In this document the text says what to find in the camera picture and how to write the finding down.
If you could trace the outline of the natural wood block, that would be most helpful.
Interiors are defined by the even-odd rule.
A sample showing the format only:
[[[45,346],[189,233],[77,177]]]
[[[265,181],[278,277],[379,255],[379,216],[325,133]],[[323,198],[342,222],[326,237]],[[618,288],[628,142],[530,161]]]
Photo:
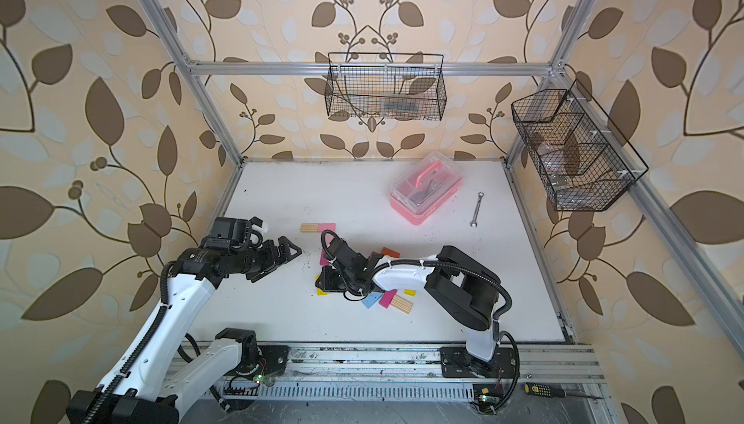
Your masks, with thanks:
[[[300,226],[300,231],[302,233],[317,233],[319,231],[319,224],[310,224],[309,222],[305,222]]]

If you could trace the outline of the orange block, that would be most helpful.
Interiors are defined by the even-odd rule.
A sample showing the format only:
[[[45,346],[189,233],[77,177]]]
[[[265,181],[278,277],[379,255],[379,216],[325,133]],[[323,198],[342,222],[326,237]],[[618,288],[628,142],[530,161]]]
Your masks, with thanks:
[[[393,251],[389,248],[383,248],[381,251],[381,254],[384,255],[385,257],[392,257],[393,259],[399,259],[400,257],[399,252]]]

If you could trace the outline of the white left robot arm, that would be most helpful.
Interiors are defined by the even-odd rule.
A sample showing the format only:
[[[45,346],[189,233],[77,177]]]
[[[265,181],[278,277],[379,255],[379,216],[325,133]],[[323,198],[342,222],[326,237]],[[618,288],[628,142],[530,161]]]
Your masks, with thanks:
[[[258,218],[217,219],[198,247],[185,250],[163,269],[160,300],[123,357],[92,391],[80,390],[67,406],[72,423],[178,423],[203,394],[217,397],[216,385],[233,374],[261,383],[285,370],[286,346],[260,348],[254,331],[225,328],[206,350],[175,375],[189,330],[202,307],[232,275],[255,283],[291,262],[300,247],[282,236],[263,237]]]

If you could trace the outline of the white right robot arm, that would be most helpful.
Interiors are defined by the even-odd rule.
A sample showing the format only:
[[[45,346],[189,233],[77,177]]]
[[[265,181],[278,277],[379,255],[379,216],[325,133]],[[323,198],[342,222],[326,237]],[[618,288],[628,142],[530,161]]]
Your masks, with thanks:
[[[498,358],[502,341],[511,346],[513,378],[506,391],[480,395],[473,407],[484,415],[504,408],[517,389],[520,353],[512,333],[500,328],[500,317],[511,311],[513,298],[499,277],[455,246],[445,245],[439,253],[422,259],[394,259],[372,253],[366,257],[332,230],[321,233],[322,254],[327,261],[315,282],[327,293],[337,292],[353,302],[373,293],[425,291],[456,322],[466,328],[465,358],[468,372],[489,377],[505,371]]]

